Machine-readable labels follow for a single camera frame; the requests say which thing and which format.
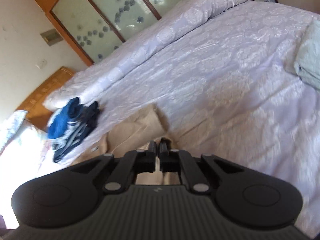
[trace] folded clothes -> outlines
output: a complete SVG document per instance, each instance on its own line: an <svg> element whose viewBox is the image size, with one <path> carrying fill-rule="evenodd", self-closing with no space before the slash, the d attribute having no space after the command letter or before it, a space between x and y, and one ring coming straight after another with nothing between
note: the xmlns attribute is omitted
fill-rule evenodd
<svg viewBox="0 0 320 240"><path fill-rule="evenodd" d="M93 102L88 107L81 109L81 114L73 113L76 118L69 119L68 128L60 138L53 140L52 148L55 150L53 161L55 163L82 143L96 127L99 115L98 103Z"/></svg>
<svg viewBox="0 0 320 240"><path fill-rule="evenodd" d="M76 123L83 110L83 105L79 103L79 98L73 98L62 108L61 112L55 117L48 128L49 139L56 139L63 136L68 126Z"/></svg>
<svg viewBox="0 0 320 240"><path fill-rule="evenodd" d="M303 82L320 90L320 21L313 20L306 29L294 69Z"/></svg>

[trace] floral pillow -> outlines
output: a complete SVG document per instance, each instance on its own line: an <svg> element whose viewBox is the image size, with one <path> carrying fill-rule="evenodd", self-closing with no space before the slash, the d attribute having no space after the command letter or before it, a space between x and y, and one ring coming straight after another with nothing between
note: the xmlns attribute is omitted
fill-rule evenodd
<svg viewBox="0 0 320 240"><path fill-rule="evenodd" d="M0 126L0 154L19 130L27 113L28 112L24 110L15 111Z"/></svg>

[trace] headboard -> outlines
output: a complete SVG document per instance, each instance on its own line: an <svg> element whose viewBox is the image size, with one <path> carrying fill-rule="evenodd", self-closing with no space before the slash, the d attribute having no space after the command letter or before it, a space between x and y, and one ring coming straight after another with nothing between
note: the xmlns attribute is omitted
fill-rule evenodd
<svg viewBox="0 0 320 240"><path fill-rule="evenodd" d="M28 96L17 110L28 111L29 113L26 118L39 129L45 130L52 112L46 109L42 105L42 102L45 100L47 95L60 88L65 82L73 77L74 74L75 71L67 67L59 68Z"/></svg>

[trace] wall switch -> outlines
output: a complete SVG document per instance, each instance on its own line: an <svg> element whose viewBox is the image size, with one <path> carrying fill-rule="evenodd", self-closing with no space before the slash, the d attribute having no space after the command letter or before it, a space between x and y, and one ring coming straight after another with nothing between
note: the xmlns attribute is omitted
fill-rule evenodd
<svg viewBox="0 0 320 240"><path fill-rule="evenodd" d="M48 64L48 62L45 59L43 59L43 60L39 61L38 64L36 64L36 67L38 69L43 69L47 64Z"/></svg>

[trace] stack of folded clothes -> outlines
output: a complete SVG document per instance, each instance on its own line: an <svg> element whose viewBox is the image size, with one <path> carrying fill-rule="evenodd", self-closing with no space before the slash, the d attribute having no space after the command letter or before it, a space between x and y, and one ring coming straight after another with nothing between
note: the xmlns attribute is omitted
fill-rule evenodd
<svg viewBox="0 0 320 240"><path fill-rule="evenodd" d="M79 98L71 99L54 118L48 128L48 138L52 139L55 163L82 143L96 127L99 115L98 103L85 107Z"/></svg>

